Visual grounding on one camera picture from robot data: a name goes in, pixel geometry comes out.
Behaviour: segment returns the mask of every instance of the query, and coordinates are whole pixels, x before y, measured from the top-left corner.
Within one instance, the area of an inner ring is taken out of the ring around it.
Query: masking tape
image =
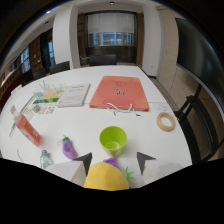
[[[164,125],[161,121],[161,117],[167,118],[171,122],[172,125],[171,126]],[[173,115],[166,113],[166,112],[162,112],[157,116],[156,123],[160,129],[162,129],[163,131],[167,131],[167,132],[172,131],[176,126],[176,121],[175,121]]]

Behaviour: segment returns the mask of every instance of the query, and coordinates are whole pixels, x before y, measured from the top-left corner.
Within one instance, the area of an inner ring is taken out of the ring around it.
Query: notebook
[[[139,78],[104,76],[97,87],[89,106],[91,108],[113,108],[149,111],[149,105]]]
[[[57,107],[78,107],[82,106],[89,83],[69,86],[56,103]]]

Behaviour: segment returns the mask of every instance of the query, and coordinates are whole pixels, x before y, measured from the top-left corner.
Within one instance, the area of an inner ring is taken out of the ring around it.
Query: window
[[[53,66],[53,65],[55,65],[55,60],[54,60],[54,51],[53,51],[53,43],[52,43],[52,41],[48,42],[48,49],[49,49],[51,66]]]
[[[88,15],[88,45],[134,46],[136,15],[123,12],[102,12]]]
[[[22,73],[30,70],[29,48],[27,47],[21,54]]]
[[[92,34],[89,35],[89,45],[90,46],[97,46],[97,45],[99,45],[98,33],[92,33]]]
[[[13,71],[15,68],[14,68],[14,62],[9,66],[9,72]]]
[[[25,73],[30,70],[29,48],[27,47],[17,58],[17,67],[19,73]]]
[[[133,33],[102,32],[89,34],[89,47],[104,45],[133,46]]]

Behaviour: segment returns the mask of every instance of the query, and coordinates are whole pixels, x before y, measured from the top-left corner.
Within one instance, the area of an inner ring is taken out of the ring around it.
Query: tabletop
[[[116,116],[106,109],[89,108],[89,102],[96,91],[103,76],[127,76],[140,79],[144,89],[149,112],[117,113]],[[15,129],[13,137],[9,132],[13,124],[13,116],[9,112],[11,105],[19,111],[33,95],[39,84],[57,85],[65,83],[67,86],[90,83],[82,107],[55,108],[52,114],[35,114],[30,123],[41,134],[42,142],[35,146],[29,142],[19,130]],[[10,96],[0,115],[0,149],[4,159],[23,162],[40,167],[42,150],[47,150],[52,162],[62,163],[70,161],[63,155],[62,146],[58,142],[66,135],[70,138],[78,157],[92,152],[91,165],[110,158],[99,142],[101,131],[108,126],[121,127],[127,134],[124,152],[117,158],[119,167],[134,171],[134,180],[130,180],[131,187],[144,185],[138,167],[137,152],[144,153],[159,160],[179,163],[182,167],[192,165],[189,148],[179,123],[171,132],[162,131],[156,124],[158,111],[156,104],[166,103],[166,100],[137,66],[98,66],[73,69],[60,72],[36,80],[18,90]]]

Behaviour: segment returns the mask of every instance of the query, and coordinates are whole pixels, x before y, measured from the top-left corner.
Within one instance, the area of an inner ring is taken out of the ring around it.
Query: green cup
[[[119,127],[110,126],[100,133],[100,143],[107,154],[117,157],[120,155],[127,142],[125,131]]]

